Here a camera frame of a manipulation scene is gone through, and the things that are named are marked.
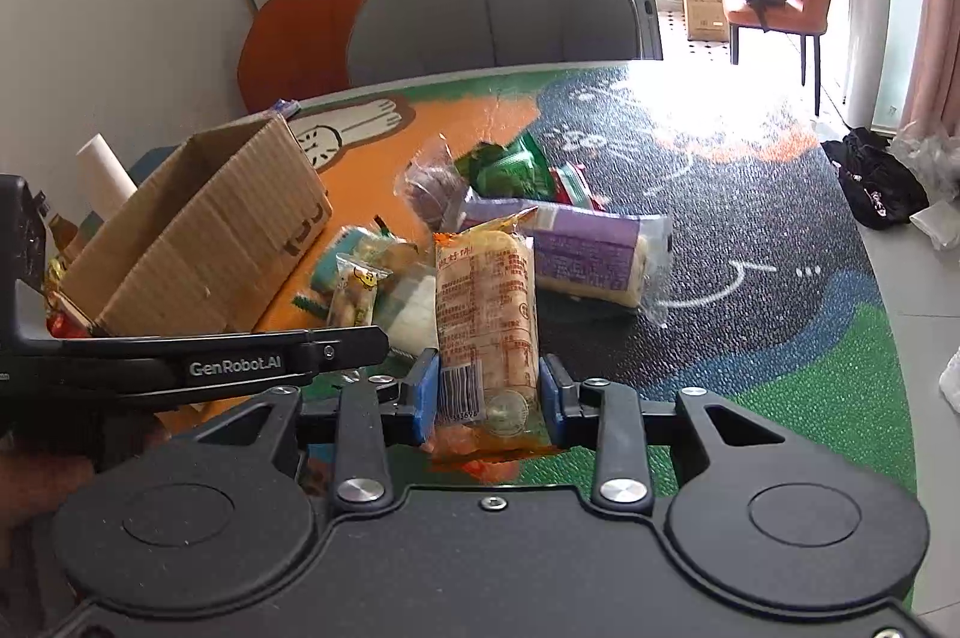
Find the person's left hand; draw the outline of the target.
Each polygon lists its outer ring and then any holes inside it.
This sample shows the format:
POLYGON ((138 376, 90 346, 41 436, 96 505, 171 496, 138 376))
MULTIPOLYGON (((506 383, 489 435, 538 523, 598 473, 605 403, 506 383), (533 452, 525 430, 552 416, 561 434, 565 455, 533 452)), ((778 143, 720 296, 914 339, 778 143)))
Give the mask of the person's left hand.
POLYGON ((39 433, 2 436, 2 534, 50 513, 110 462, 139 456, 171 433, 156 415, 108 418, 65 440, 39 433))

